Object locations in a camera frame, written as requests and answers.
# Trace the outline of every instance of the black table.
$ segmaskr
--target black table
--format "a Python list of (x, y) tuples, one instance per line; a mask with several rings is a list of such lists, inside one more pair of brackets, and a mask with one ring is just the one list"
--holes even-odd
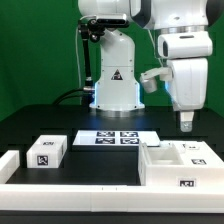
[[(88, 108), (81, 106), (31, 105), (0, 122), (0, 155), (18, 149), (21, 156), (20, 168), (7, 183), (139, 185), (137, 147), (114, 149), (109, 154), (103, 148), (91, 149), (91, 153), (88, 148), (76, 149), (72, 143), (78, 130), (156, 131), (161, 140), (205, 141), (220, 157), (223, 158), (224, 153), (224, 119), (210, 109), (196, 111), (193, 131), (182, 133), (177, 115), (170, 107), (147, 107), (143, 115), (106, 118), (92, 115)], [(26, 151), (40, 135), (45, 134), (68, 137), (68, 151), (61, 167), (56, 170), (26, 169)], [(106, 158), (106, 162), (100, 163), (101, 158)], [(83, 172), (91, 171), (89, 176), (78, 172), (80, 168), (83, 170), (81, 166), (85, 159), (89, 159), (89, 166), (85, 166)], [(96, 162), (98, 166), (94, 171), (92, 168)], [(222, 221), (224, 214), (0, 211), (0, 223), (206, 224)]]

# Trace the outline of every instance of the black cable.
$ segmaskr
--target black cable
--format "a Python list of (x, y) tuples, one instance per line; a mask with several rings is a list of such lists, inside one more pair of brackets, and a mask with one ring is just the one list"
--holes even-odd
[(58, 100), (57, 103), (54, 105), (59, 105), (62, 101), (66, 100), (66, 99), (70, 99), (70, 98), (74, 98), (74, 97), (82, 97), (82, 96), (83, 95), (65, 96), (65, 97), (61, 98), (60, 100)]
[(89, 43), (88, 40), (83, 40), (84, 58), (85, 58), (85, 71), (86, 78), (91, 78), (91, 66), (90, 66), (90, 56), (89, 56)]
[(72, 93), (75, 93), (75, 92), (82, 92), (83, 89), (82, 88), (79, 88), (79, 89), (72, 89), (66, 93), (63, 93), (61, 96), (59, 96), (52, 104), (53, 105), (58, 105), (58, 101), (61, 102), (61, 99), (63, 99), (64, 97), (72, 94)]

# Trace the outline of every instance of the white cube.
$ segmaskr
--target white cube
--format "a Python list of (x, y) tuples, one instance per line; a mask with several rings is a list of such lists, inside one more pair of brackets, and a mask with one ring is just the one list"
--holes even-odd
[(28, 150), (27, 168), (58, 168), (67, 150), (67, 136), (41, 135)]

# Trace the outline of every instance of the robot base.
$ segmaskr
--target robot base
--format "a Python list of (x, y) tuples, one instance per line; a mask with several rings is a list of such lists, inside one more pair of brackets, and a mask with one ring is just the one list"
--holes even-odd
[(140, 116), (145, 112), (145, 108), (130, 110), (130, 111), (112, 111), (112, 110), (100, 110), (95, 108), (90, 108), (90, 112), (93, 115), (99, 115), (103, 117), (132, 117)]

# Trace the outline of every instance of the white container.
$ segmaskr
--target white container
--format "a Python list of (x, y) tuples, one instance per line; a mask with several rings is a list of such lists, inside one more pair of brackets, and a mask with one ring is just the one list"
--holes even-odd
[(224, 187), (224, 163), (205, 142), (140, 143), (138, 169), (145, 186)]

